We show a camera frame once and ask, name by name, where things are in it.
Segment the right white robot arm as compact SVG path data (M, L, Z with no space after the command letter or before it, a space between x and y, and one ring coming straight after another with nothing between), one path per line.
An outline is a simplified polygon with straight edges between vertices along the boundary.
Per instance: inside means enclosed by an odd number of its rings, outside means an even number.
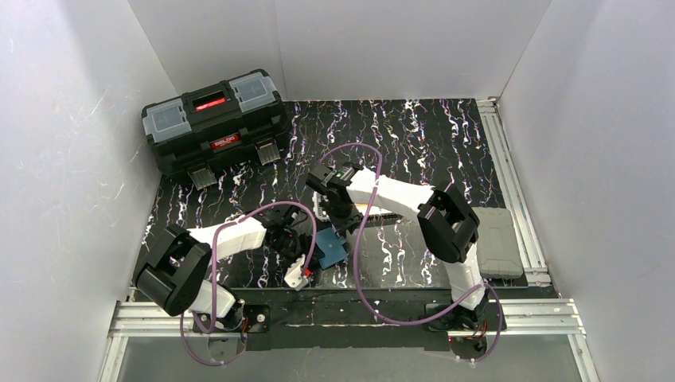
M420 325L440 320L451 329L474 329L484 321L487 295L476 247L480 220L455 185L414 185L351 162L317 165L306 184L322 196L320 205L337 232L354 235L355 256L373 207L418 222L426 249L444 263L451 285L451 304L420 319Z

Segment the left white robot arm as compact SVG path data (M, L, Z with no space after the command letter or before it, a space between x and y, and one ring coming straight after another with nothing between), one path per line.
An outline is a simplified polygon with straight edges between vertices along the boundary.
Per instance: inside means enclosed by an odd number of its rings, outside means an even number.
M273 202L231 222L185 229L170 224L135 267L133 287L176 317L192 313L201 333L245 333L266 321L261 311L217 282L217 264L236 254L268 247L292 259L284 282L301 290L310 284L314 234L299 234L296 222L311 211L297 202Z

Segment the white plastic basket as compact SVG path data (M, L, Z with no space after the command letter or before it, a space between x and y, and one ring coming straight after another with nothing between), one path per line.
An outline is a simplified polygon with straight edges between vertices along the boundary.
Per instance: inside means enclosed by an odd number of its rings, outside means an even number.
M324 204L328 202L327 197L320 195L317 192L313 193L312 201L314 203L313 211L316 218L322 222L330 222L328 212L324 209ZM394 212L390 212L386 209L382 209L376 206L373 206L370 209L368 222L371 221L385 221L385 220L398 220L400 216Z

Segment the blue leather card holder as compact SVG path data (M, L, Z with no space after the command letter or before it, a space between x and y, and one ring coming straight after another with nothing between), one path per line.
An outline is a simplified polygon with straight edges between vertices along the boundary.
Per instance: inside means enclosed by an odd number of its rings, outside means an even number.
M321 269L326 270L348 258L345 249L347 240L332 228L325 228L316 235L316 244L321 252L316 259Z

